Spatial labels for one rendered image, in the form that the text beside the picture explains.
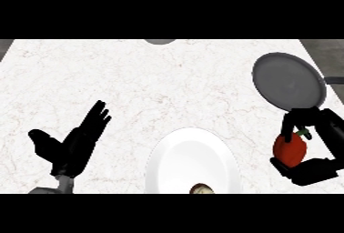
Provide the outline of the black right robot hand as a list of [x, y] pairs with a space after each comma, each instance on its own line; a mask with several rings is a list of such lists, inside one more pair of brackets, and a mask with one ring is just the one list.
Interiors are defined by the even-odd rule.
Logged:
[[293, 108], [283, 116], [278, 136], [284, 137], [284, 142], [292, 140], [292, 133], [314, 127], [321, 142], [329, 149], [333, 159], [311, 158], [295, 167], [286, 167], [272, 157], [269, 163], [280, 176], [286, 177], [298, 186], [306, 186], [333, 177], [337, 177], [337, 170], [344, 169], [344, 119], [336, 113], [324, 108]]

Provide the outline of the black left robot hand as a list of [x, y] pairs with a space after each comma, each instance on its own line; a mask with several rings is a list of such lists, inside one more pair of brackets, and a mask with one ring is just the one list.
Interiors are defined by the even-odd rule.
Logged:
[[70, 130], [61, 142], [39, 129], [27, 132], [36, 155], [51, 163], [52, 177], [75, 178], [83, 171], [95, 142], [111, 119], [104, 106], [100, 100], [94, 103], [80, 125]]

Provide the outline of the white oval plate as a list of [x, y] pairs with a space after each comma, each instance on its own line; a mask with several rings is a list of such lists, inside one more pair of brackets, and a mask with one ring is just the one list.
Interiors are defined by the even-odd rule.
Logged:
[[174, 130], [156, 143], [144, 174], [144, 192], [190, 194], [200, 186], [215, 194], [240, 192], [240, 174], [230, 148], [196, 127]]

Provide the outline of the grey frying pan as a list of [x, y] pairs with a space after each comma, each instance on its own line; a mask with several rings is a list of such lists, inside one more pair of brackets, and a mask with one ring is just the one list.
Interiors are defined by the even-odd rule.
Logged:
[[256, 59], [250, 75], [261, 97], [284, 111], [320, 106], [326, 98], [326, 85], [344, 85], [344, 76], [321, 77], [303, 59], [278, 52]]

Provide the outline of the beige round food item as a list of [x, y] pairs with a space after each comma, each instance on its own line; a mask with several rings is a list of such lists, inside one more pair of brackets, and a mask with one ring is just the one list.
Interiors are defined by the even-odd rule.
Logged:
[[203, 184], [196, 184], [191, 189], [188, 190], [190, 194], [212, 194], [213, 190]]

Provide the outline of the grey rounded object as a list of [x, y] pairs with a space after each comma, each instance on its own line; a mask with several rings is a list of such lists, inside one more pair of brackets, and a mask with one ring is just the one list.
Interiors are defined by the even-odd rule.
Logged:
[[151, 45], [166, 45], [169, 44], [175, 39], [144, 39], [144, 41]]

